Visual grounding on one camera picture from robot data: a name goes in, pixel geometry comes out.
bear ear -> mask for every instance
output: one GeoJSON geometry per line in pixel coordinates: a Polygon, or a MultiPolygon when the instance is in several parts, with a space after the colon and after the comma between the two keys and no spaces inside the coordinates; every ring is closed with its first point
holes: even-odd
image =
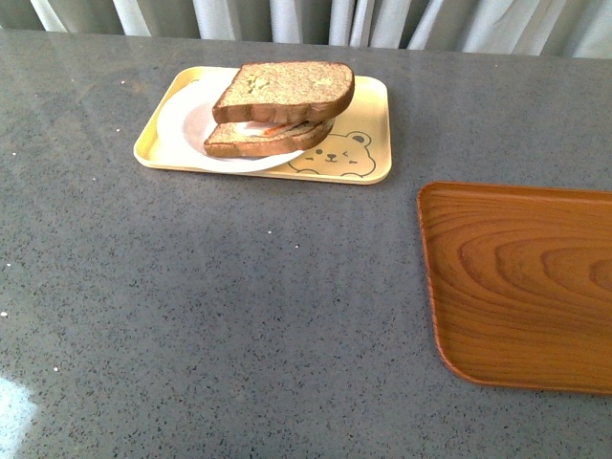
{"type": "Polygon", "coordinates": [[[363,146],[367,146],[370,143],[372,143],[372,138],[370,136],[368,136],[367,134],[365,134],[364,132],[361,132],[361,131],[349,132],[346,135],[346,137],[361,143],[363,146]]]}

wooden tray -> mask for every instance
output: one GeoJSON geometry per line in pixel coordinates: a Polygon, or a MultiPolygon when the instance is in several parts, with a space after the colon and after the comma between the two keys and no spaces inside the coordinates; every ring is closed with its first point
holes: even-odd
{"type": "Polygon", "coordinates": [[[612,193],[433,183],[418,207],[452,372],[612,394],[612,193]]]}

bear illustration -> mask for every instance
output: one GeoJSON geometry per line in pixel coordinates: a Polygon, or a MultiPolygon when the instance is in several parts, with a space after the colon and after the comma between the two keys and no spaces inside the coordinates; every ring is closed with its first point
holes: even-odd
{"type": "Polygon", "coordinates": [[[365,177],[376,168],[368,149],[371,142],[370,136],[361,131],[344,136],[330,134],[316,147],[289,161],[289,166],[298,173],[365,177]]]}

bread slice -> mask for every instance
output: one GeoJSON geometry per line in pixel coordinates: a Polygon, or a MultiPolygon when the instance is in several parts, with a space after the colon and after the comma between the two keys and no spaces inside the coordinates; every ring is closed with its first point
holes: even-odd
{"type": "Polygon", "coordinates": [[[244,134],[240,123],[218,124],[204,141],[207,155],[214,158],[262,158],[307,150],[323,142],[334,127],[334,119],[323,122],[304,121],[271,137],[244,134]]]}
{"type": "Polygon", "coordinates": [[[212,107],[212,116],[219,124],[323,121],[342,113],[354,93],[353,71],[341,62],[249,63],[212,107]]]}

white curtain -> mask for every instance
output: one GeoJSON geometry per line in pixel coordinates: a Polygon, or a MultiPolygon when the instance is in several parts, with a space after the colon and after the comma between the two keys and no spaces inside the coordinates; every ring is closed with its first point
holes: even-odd
{"type": "Polygon", "coordinates": [[[612,0],[0,0],[0,28],[612,58],[612,0]]]}

